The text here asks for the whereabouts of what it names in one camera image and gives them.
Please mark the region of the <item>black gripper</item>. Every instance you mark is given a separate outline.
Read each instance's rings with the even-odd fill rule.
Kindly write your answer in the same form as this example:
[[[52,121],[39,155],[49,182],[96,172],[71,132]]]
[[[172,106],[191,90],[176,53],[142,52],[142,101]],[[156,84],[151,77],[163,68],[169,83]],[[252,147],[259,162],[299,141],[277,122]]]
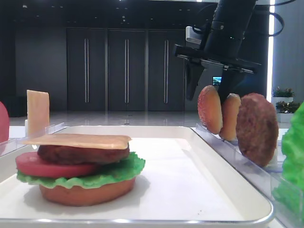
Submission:
[[[241,95],[242,82],[246,73],[255,74],[261,66],[239,58],[227,58],[205,53],[203,50],[186,46],[174,45],[174,55],[187,60],[185,67],[186,99],[192,100],[198,86],[199,79],[205,70],[202,63],[223,67],[223,74],[218,87],[220,102],[224,103],[229,94]]]

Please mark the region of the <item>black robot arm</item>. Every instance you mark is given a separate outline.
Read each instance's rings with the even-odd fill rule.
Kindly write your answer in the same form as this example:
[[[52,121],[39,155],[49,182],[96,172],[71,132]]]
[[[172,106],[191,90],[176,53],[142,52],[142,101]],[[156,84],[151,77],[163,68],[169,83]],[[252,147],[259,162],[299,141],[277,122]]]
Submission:
[[[186,99],[192,100],[202,74],[194,69],[205,70],[214,65],[221,69],[221,82],[216,89],[220,101],[224,102],[229,93],[241,96],[263,93],[263,83],[258,75],[259,64],[238,58],[256,1],[221,0],[211,22],[203,27],[192,26],[199,34],[199,48],[175,45],[174,54],[186,59]]]

